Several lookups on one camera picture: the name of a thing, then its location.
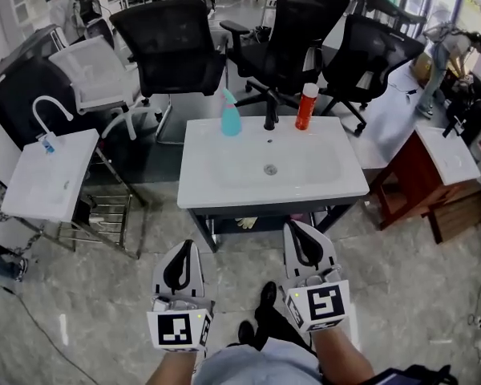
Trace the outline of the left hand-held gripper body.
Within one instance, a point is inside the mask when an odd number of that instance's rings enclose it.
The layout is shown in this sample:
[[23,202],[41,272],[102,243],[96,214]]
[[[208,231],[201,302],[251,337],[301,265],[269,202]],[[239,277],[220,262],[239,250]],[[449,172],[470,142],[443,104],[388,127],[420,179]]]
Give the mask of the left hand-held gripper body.
[[170,352],[205,351],[215,305],[207,298],[154,296],[147,312],[153,346]]

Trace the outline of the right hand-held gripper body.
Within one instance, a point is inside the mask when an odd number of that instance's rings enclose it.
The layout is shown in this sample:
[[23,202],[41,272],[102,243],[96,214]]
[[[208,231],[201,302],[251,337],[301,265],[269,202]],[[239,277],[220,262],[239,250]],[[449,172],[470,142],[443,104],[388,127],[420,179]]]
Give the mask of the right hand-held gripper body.
[[287,279],[281,289],[300,333],[335,327],[350,314],[349,281],[342,279],[339,265]]

